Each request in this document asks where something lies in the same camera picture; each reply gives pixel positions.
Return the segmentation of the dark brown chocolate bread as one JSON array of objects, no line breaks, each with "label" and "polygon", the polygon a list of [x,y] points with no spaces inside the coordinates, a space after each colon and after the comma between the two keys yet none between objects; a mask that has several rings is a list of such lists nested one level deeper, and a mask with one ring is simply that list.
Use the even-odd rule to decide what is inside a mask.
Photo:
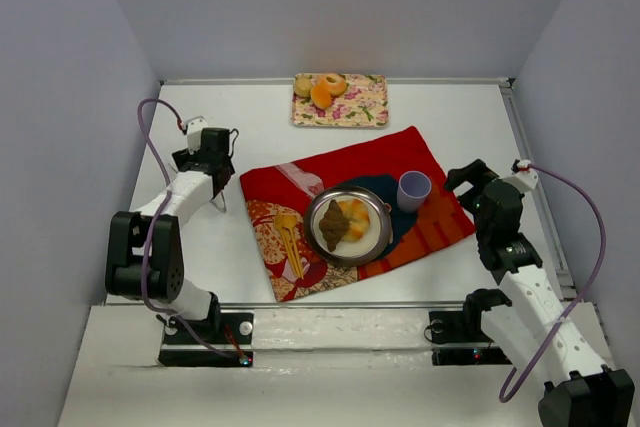
[{"label": "dark brown chocolate bread", "polygon": [[318,226],[329,252],[333,252],[336,249],[350,227],[349,220],[345,217],[336,200],[329,202],[328,208]]}]

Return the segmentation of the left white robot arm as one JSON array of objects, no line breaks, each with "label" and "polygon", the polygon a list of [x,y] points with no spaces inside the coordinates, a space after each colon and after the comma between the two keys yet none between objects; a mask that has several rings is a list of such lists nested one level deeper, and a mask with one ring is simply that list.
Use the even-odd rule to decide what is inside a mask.
[{"label": "left white robot arm", "polygon": [[186,278],[181,228],[222,194],[235,173],[238,131],[205,127],[199,136],[198,146],[173,154],[178,172],[156,198],[112,217],[105,287],[111,295],[143,302],[203,345],[203,333],[220,332],[221,307],[216,294]]}]

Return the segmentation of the ring shaped twisted bread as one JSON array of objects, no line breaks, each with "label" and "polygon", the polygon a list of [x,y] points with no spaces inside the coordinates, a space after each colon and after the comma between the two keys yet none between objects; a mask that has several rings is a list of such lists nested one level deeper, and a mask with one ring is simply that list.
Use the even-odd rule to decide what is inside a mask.
[{"label": "ring shaped twisted bread", "polygon": [[359,241],[370,228],[370,217],[367,204],[357,198],[338,202],[343,216],[349,223],[342,240],[345,242]]}]

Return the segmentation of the orange topped bread bun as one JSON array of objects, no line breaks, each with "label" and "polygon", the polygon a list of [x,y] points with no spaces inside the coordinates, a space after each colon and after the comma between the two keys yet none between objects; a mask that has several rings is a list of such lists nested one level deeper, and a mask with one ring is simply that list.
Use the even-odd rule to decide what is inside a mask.
[{"label": "orange topped bread bun", "polygon": [[310,89],[309,95],[310,95],[311,102],[318,109],[321,109],[321,110],[328,109],[331,106],[333,101],[333,97],[331,96],[331,93],[324,85],[319,85],[319,84],[314,85]]}]

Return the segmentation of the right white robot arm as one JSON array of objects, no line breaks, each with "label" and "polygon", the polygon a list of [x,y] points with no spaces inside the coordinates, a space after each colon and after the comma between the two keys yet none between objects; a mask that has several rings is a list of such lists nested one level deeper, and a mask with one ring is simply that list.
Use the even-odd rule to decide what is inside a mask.
[{"label": "right white robot arm", "polygon": [[496,282],[468,295],[464,325],[495,343],[512,364],[499,400],[510,402],[528,385],[537,390],[544,426],[626,426],[635,385],[589,344],[571,318],[581,302],[563,305],[533,244],[521,233],[523,199],[541,168],[517,160],[499,177],[482,160],[448,172],[444,187],[464,183],[460,205],[473,217],[479,258]]}]

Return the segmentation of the metal tongs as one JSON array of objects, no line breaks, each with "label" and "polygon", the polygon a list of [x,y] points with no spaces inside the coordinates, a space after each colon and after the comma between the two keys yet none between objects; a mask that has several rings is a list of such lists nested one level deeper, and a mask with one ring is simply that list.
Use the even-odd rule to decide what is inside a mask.
[{"label": "metal tongs", "polygon": [[[232,139],[230,140],[230,154],[229,154],[229,157],[233,158],[234,150],[235,150],[235,143],[236,143],[236,141],[238,139],[238,136],[239,136],[239,130],[237,128],[231,129],[230,130],[230,135],[232,136]],[[213,197],[213,199],[211,200],[211,204],[220,213],[222,213],[222,214],[226,214],[227,213],[227,202],[226,202],[224,190],[220,190]]]}]

